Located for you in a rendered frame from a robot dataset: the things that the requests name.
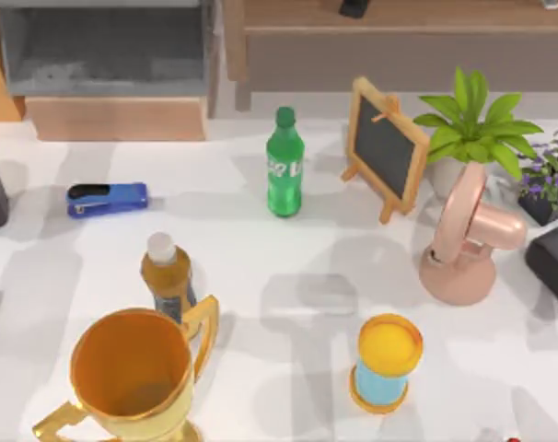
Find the green bottle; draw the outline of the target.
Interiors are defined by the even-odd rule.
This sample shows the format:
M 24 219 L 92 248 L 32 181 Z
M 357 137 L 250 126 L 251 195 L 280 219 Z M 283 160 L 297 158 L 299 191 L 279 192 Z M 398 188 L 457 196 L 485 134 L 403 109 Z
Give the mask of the green bottle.
M 275 129 L 266 144 L 267 206 L 277 216 L 295 215 L 301 207 L 304 153 L 294 109 L 280 107 L 275 113 Z

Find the amber bottle with white cap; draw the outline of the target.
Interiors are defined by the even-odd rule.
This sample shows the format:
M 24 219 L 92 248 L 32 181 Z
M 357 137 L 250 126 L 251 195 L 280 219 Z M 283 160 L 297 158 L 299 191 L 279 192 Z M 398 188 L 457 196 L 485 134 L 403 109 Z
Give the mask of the amber bottle with white cap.
M 169 234 L 154 233 L 147 240 L 141 275 L 152 293 L 155 309 L 181 324 L 183 314 L 197 304 L 187 252 Z

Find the framed blackboard on easel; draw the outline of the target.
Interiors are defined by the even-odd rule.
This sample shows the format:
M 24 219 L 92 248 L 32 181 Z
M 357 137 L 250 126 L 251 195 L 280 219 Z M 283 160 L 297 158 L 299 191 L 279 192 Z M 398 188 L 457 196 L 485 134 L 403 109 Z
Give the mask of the framed blackboard on easel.
M 360 76 L 353 82 L 341 179 L 361 176 L 383 199 L 379 222 L 409 214 L 423 177 L 429 136 L 401 112 L 399 99 Z

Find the blue and black stapler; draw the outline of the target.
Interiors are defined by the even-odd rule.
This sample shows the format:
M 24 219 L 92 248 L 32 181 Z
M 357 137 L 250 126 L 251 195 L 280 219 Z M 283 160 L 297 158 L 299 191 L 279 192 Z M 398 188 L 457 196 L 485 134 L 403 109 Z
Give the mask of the blue and black stapler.
M 134 183 L 79 183 L 66 193 L 67 213 L 74 219 L 110 215 L 148 207 L 147 187 Z

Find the yellow and blue hourglass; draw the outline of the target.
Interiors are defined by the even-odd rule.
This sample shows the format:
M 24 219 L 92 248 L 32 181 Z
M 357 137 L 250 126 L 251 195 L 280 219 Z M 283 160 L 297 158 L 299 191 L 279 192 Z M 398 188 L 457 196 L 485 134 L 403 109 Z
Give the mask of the yellow and blue hourglass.
M 361 327 L 358 358 L 349 374 L 349 392 L 368 413 L 395 411 L 408 390 L 408 375 L 421 360 L 423 336 L 403 316 L 384 313 Z

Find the pink desk fan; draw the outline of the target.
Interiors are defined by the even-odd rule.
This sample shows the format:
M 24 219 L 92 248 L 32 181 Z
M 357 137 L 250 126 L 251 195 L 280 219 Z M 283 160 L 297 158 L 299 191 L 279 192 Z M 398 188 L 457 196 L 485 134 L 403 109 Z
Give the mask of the pink desk fan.
M 527 236 L 520 215 L 482 200 L 486 180 L 482 164 L 463 168 L 421 258 L 423 287 L 449 305 L 468 306 L 486 298 L 496 277 L 493 251 L 515 250 Z

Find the pale wooden drawer front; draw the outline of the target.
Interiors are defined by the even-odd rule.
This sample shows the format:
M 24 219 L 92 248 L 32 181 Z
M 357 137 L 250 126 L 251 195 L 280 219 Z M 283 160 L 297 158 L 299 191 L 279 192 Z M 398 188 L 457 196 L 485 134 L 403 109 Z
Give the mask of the pale wooden drawer front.
M 205 97 L 27 97 L 38 138 L 52 142 L 203 141 Z

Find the wooden shelf unit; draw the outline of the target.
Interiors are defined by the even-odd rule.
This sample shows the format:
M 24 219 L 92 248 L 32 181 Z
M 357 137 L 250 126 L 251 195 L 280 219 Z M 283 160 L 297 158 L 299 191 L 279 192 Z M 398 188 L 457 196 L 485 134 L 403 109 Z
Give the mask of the wooden shelf unit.
M 287 95 L 336 114 L 357 76 L 415 106 L 447 91 L 457 67 L 479 69 L 494 92 L 520 91 L 522 112 L 558 119 L 558 0 L 219 0 L 227 77 L 241 108 Z

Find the gold trophy cup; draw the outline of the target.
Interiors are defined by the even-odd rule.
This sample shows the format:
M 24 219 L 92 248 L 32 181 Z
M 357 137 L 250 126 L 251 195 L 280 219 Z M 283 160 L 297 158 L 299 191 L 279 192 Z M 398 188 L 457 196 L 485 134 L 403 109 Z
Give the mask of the gold trophy cup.
M 90 326 L 71 355 L 67 401 L 38 422 L 41 442 L 74 442 L 66 426 L 90 417 L 99 442 L 203 442 L 188 419 L 194 386 L 213 349 L 219 304 L 208 296 L 177 323 L 149 308 L 115 311 Z

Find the green plant in white pot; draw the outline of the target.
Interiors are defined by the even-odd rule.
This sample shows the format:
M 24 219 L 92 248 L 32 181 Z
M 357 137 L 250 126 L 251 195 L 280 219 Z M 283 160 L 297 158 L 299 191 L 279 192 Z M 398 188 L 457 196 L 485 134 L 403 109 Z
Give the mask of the green plant in white pot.
M 431 110 L 413 122 L 434 131 L 430 137 L 427 164 L 432 167 L 435 195 L 446 199 L 463 167 L 470 162 L 497 164 L 511 178 L 520 180 L 521 158 L 533 158 L 535 150 L 526 139 L 540 134 L 535 123 L 518 120 L 514 110 L 520 92 L 505 93 L 488 102 L 488 82 L 479 70 L 455 70 L 454 91 L 446 95 L 419 97 Z

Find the small black object on shelf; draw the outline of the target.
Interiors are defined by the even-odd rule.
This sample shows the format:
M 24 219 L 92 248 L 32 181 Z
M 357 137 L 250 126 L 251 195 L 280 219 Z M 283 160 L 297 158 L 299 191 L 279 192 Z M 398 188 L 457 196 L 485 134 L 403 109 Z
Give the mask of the small black object on shelf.
M 342 0 L 339 14 L 354 19 L 362 18 L 368 8 L 370 0 Z

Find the grey cabinet with dark inside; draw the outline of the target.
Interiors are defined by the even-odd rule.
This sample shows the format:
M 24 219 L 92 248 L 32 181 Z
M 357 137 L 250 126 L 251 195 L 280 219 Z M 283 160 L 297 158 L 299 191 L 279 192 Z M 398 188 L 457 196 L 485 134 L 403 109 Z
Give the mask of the grey cabinet with dark inside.
M 9 91 L 24 97 L 203 97 L 215 0 L 0 0 Z

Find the purple flowers in black pot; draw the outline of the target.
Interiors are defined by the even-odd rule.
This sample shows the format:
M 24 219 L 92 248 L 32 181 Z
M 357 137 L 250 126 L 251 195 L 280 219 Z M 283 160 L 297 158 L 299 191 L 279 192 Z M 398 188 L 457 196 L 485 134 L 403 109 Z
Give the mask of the purple flowers in black pot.
M 536 156 L 521 168 L 518 204 L 541 227 L 558 219 L 558 130 L 552 139 L 533 143 Z

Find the black rounded box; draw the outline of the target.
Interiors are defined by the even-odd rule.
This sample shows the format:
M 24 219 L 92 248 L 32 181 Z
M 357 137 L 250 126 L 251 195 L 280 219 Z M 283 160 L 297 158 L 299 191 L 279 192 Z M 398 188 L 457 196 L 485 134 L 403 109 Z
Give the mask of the black rounded box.
M 530 242 L 525 252 L 525 262 L 558 299 L 558 227 Z

